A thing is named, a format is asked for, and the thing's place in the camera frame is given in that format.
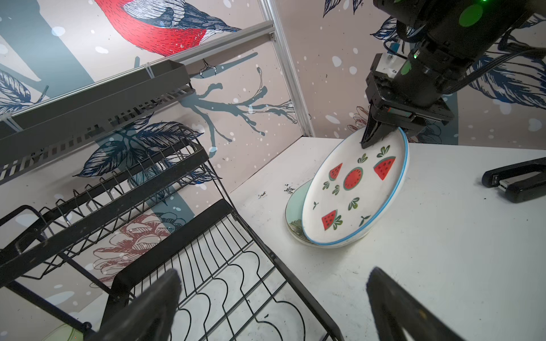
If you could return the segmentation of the black two-tier dish rack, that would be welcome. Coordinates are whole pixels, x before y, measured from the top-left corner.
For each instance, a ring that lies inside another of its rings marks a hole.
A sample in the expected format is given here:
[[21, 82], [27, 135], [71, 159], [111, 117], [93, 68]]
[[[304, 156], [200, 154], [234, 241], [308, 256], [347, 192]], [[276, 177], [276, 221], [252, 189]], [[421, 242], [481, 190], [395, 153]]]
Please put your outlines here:
[[[342, 340], [319, 302], [233, 205], [196, 134], [138, 152], [54, 207], [24, 205], [2, 218], [34, 219], [1, 249], [1, 286], [81, 331], [98, 332], [174, 269], [181, 294], [168, 340]], [[106, 296], [94, 323], [26, 285], [69, 267]]]

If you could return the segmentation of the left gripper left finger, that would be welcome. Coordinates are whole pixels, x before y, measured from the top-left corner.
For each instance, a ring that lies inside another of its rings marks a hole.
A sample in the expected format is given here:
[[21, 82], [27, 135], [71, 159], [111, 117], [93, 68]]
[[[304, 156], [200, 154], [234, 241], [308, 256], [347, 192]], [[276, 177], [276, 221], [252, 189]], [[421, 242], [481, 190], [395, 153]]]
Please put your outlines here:
[[179, 274], [170, 269], [89, 339], [168, 340], [180, 294]]

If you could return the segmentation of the white plate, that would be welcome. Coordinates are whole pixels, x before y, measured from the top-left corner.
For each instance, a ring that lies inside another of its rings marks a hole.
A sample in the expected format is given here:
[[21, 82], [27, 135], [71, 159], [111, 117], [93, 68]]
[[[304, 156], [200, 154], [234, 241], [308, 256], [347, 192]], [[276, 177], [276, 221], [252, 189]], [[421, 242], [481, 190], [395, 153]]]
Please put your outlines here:
[[364, 237], [386, 213], [405, 182], [408, 138], [395, 129], [363, 148], [364, 130], [344, 139], [312, 179], [301, 212], [305, 237], [334, 248]]

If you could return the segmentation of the green glass tumbler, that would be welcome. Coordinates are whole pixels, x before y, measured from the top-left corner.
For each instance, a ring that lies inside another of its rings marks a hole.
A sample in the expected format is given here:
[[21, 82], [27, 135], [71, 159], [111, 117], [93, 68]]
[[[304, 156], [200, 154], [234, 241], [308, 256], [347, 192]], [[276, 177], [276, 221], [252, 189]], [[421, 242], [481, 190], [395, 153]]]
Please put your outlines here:
[[81, 331], [64, 324], [50, 332], [43, 341], [84, 341]]

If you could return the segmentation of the black stapler on table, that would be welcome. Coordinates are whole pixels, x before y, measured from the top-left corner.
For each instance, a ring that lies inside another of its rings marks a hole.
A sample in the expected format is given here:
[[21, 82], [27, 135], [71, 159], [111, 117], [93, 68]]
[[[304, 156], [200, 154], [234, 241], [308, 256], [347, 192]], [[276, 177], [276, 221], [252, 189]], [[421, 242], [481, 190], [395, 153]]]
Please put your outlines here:
[[488, 170], [481, 178], [486, 188], [498, 188], [506, 200], [523, 203], [545, 196], [545, 157]]

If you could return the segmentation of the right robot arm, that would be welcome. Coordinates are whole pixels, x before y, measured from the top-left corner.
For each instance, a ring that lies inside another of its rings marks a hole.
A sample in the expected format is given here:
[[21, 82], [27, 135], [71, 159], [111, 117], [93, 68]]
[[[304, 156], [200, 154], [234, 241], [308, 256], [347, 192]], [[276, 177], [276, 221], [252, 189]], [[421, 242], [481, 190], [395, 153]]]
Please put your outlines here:
[[508, 42], [532, 16], [528, 1], [374, 1], [396, 21], [402, 41], [414, 45], [393, 78], [379, 70], [377, 54], [368, 75], [370, 103], [361, 146], [395, 130], [408, 136], [455, 115], [443, 101], [513, 58], [544, 58], [545, 49]]

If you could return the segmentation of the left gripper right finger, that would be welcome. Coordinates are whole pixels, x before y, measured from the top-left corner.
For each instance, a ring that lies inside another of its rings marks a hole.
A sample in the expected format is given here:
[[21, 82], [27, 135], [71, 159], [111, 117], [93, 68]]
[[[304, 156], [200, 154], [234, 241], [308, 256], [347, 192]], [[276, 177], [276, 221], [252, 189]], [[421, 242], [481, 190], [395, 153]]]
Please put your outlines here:
[[381, 268], [371, 271], [366, 291], [380, 340], [461, 340]]

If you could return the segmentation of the horizontal aluminium frame bar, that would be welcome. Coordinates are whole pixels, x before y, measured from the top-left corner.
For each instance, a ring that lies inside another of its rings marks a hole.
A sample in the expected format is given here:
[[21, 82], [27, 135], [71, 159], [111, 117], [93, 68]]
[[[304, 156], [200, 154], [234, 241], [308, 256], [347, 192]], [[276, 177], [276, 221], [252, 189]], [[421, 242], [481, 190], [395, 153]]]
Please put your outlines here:
[[263, 36], [268, 36], [275, 32], [274, 22], [265, 21], [249, 28], [221, 36], [220, 38], [206, 41], [205, 43], [190, 48], [186, 51], [167, 57], [170, 61], [178, 62], [184, 65], [190, 65], [208, 57], [223, 53], [231, 48], [238, 47], [250, 41]]

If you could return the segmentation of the pale green plate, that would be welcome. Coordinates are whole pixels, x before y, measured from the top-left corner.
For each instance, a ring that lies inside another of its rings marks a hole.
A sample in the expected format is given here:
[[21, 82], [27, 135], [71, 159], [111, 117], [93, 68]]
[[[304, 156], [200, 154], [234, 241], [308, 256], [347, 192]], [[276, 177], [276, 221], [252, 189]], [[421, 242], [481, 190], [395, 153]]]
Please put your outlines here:
[[298, 189], [293, 191], [287, 202], [287, 206], [285, 207], [284, 217], [287, 223], [287, 229], [295, 240], [308, 246], [314, 246], [304, 234], [302, 224], [303, 205], [310, 185], [311, 180], [308, 180]]

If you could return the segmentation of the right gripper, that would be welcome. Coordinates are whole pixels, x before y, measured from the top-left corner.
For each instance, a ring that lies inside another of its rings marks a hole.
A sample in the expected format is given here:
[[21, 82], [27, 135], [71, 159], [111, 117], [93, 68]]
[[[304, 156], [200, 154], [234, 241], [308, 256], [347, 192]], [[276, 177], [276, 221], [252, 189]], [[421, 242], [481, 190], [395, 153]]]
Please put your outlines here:
[[395, 77], [404, 64], [402, 58], [387, 53], [377, 53], [373, 59], [366, 78], [365, 94], [370, 112], [361, 140], [363, 149], [382, 141], [398, 128], [413, 136], [420, 133], [429, 121], [446, 125], [454, 119], [454, 113], [443, 99], [419, 107], [395, 88]]

